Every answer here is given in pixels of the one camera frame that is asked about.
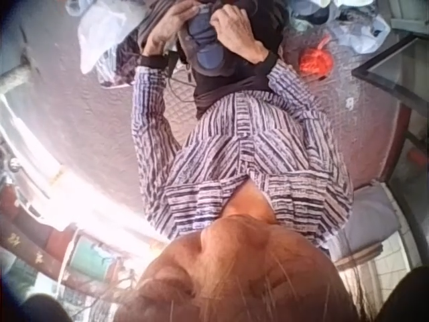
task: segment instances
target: elderly woman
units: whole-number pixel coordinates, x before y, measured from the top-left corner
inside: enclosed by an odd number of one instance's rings
[[[276,55],[283,25],[271,23],[274,2],[252,13],[243,2],[205,11],[205,20],[200,4],[180,2],[142,50],[132,134],[144,214],[172,242],[116,321],[358,319],[323,248],[351,211],[346,166],[318,99]],[[195,43],[194,55],[205,53],[190,28],[196,19],[216,35],[206,51],[220,46],[232,74],[207,76],[204,59],[189,57]],[[200,64],[199,121],[182,146],[163,116],[162,54],[177,33]],[[222,62],[213,52],[206,62]]]

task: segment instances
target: fingers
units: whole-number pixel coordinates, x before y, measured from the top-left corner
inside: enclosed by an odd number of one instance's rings
[[[224,5],[222,9],[229,17],[240,14],[240,9],[235,5]]]
[[[198,7],[200,4],[195,0],[183,0],[170,8],[170,13],[173,15],[178,15],[193,7]]]
[[[249,16],[247,15],[247,11],[245,11],[244,9],[240,9],[240,14],[246,19],[246,21],[249,21]]]
[[[214,27],[214,23],[219,27],[226,23],[229,19],[228,14],[222,9],[216,10],[210,18],[210,24]]]
[[[188,21],[189,19],[195,17],[198,14],[198,7],[191,7],[178,14],[178,18],[181,22]]]

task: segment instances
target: wire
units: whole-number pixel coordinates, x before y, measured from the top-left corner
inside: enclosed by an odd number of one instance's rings
[[[179,101],[181,101],[182,103],[195,103],[195,100],[191,100],[191,101],[184,101],[182,98],[180,98],[179,97],[179,95],[177,95],[176,94],[176,92],[174,92],[174,89],[173,89],[173,86],[172,86],[172,84],[171,84],[171,81],[176,81],[177,83],[180,83],[180,84],[183,84],[183,85],[186,85],[186,86],[190,86],[190,87],[196,87],[196,85],[194,85],[194,84],[191,84],[191,83],[187,83],[187,82],[184,82],[184,81],[182,81],[182,80],[179,80],[179,79],[176,79],[176,78],[173,78],[173,77],[171,77],[171,78],[169,78],[168,80],[167,80],[167,82],[168,82],[168,86],[169,86],[169,88],[170,88],[170,91],[172,92],[172,94],[173,94],[173,96],[175,96],[175,98],[177,98]]]

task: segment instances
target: floor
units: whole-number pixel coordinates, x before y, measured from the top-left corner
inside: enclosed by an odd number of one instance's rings
[[[413,111],[408,130],[418,139],[427,137],[427,117]],[[413,152],[413,149],[416,147],[410,140],[406,140],[389,185],[398,203],[404,208],[422,257],[427,262],[429,261],[428,169],[410,161],[410,152]]]
[[[383,187],[400,222],[400,230],[383,242],[383,251],[374,260],[358,266],[356,270],[340,273],[353,296],[357,296],[358,285],[363,287],[367,309],[374,313],[380,310],[401,279],[412,268],[422,265],[410,226],[390,190],[385,184]]]
[[[32,0],[20,1],[2,28],[1,70],[19,62],[21,26],[40,72],[29,84],[8,94],[9,104],[69,171],[118,204],[139,212],[137,164],[129,131],[131,88],[104,90],[93,73],[82,75],[78,19],[65,12],[62,1],[33,4]],[[322,29],[305,35],[290,32],[284,44],[287,61],[296,65],[298,53],[316,46],[323,33]],[[385,46],[394,41],[392,36]],[[397,102],[351,76],[352,68],[371,55],[356,55],[335,41],[327,49],[334,56],[334,70],[327,79],[310,82],[310,86],[322,99],[358,187],[381,175],[395,131]],[[172,87],[175,95],[171,90],[165,95],[166,115],[178,140],[183,141],[195,124],[194,105],[177,97],[191,100],[192,91],[178,83]]]

